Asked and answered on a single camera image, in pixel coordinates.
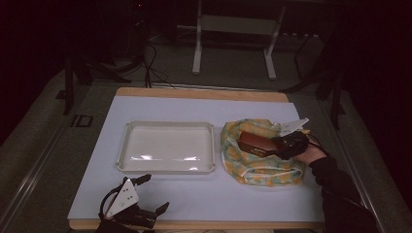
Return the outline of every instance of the human hand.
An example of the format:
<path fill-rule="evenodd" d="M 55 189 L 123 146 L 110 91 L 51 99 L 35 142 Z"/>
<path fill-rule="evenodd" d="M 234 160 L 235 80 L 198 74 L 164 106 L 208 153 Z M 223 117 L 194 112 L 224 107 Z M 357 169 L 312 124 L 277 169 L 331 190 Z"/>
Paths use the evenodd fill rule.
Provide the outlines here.
<path fill-rule="evenodd" d="M 312 139 L 309 139 L 309 142 L 313 144 L 318 144 L 317 142 L 313 141 Z M 315 160 L 318 160 L 320 158 L 326 157 L 326 154 L 321 151 L 319 148 L 313 146 L 313 145 L 308 145 L 308 148 L 306 149 L 305 152 L 297 155 L 294 157 L 294 159 L 303 162 L 306 165 L 309 165 Z"/>

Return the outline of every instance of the gray floor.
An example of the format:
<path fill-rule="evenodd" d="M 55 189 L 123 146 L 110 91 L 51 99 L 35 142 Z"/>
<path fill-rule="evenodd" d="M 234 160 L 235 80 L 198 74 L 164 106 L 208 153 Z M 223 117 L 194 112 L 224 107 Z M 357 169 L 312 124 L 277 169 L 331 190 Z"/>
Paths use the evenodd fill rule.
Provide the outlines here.
<path fill-rule="evenodd" d="M 175 44 L 165 39 L 161 40 L 161 36 L 153 38 L 156 57 L 153 65 L 155 71 L 151 74 L 151 78 L 154 86 L 171 84 L 177 87 L 211 86 L 275 91 L 300 81 L 293 58 L 302 42 L 301 39 L 290 35 L 284 35 L 279 39 L 273 54 L 278 80 L 270 81 L 267 78 L 261 50 L 263 45 L 239 49 L 235 43 L 221 45 L 209 41 L 203 47 L 201 73 L 194 76 L 191 73 L 194 43 L 190 33 L 186 35 L 189 36 L 182 37 Z M 299 67 L 303 73 L 311 66 L 313 57 L 316 57 L 319 48 L 322 47 L 322 43 L 316 39 L 311 40 L 310 43 L 299 58 L 302 60 Z M 148 49 L 148 60 L 153 55 L 154 51 Z M 123 75 L 133 80 L 129 84 L 131 86 L 144 85 L 143 67 Z M 114 87 L 124 86 L 123 83 L 115 83 L 96 72 L 93 72 L 93 76 L 95 81 L 92 87 L 76 85 L 75 106 L 70 115 L 63 116 L 64 102 L 56 100 L 55 95 L 64 88 L 64 72 L 57 74 L 33 104 L 21 124 L 3 144 L 0 157 L 2 193 L 0 209 L 8 210 L 10 203 L 15 203 L 13 209 L 8 211 L 13 216 L 10 224 L 7 224 L 8 232 L 69 230 L 67 215 L 104 122 L 104 113 L 107 113 L 110 107 L 107 103 L 110 103 L 113 98 L 116 91 Z M 313 98 L 316 86 L 316 84 L 310 85 L 297 94 Z M 345 101 L 350 103 L 350 97 L 346 93 L 345 96 Z M 90 97 L 97 99 L 83 101 Z M 70 127 L 74 116 L 78 114 L 97 117 L 93 119 L 90 128 Z M 27 178 L 35 178 L 35 180 L 28 181 Z M 28 192 L 21 195 L 25 199 L 13 202 L 20 184 L 25 182 L 32 182 L 35 185 L 27 186 Z M 396 208 L 404 210 L 403 205 L 399 202 Z M 407 213 L 404 217 L 410 219 L 410 213 L 405 211 L 402 213 Z M 286 232 L 309 231 L 288 230 Z"/>

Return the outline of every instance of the yellow cloth bag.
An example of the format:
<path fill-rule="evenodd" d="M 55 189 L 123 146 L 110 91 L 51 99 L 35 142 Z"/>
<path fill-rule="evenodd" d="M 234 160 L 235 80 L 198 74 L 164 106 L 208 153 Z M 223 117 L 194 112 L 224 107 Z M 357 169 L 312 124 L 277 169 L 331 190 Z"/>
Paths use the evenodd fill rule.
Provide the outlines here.
<path fill-rule="evenodd" d="M 242 131 L 261 137 L 279 136 L 280 123 L 268 119 L 242 119 L 227 122 L 221 132 L 223 165 L 227 173 L 243 184 L 283 186 L 300 184 L 305 165 L 295 159 L 283 160 L 276 155 L 259 157 L 239 149 L 237 140 Z"/>

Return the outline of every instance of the tray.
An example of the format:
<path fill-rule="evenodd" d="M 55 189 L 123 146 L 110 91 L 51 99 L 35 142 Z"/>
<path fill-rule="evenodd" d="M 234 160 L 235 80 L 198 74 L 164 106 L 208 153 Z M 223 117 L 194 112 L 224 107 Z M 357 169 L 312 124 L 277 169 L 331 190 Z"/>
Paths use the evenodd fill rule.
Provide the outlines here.
<path fill-rule="evenodd" d="M 116 165 L 123 172 L 209 173 L 213 135 L 208 122 L 132 121 Z"/>

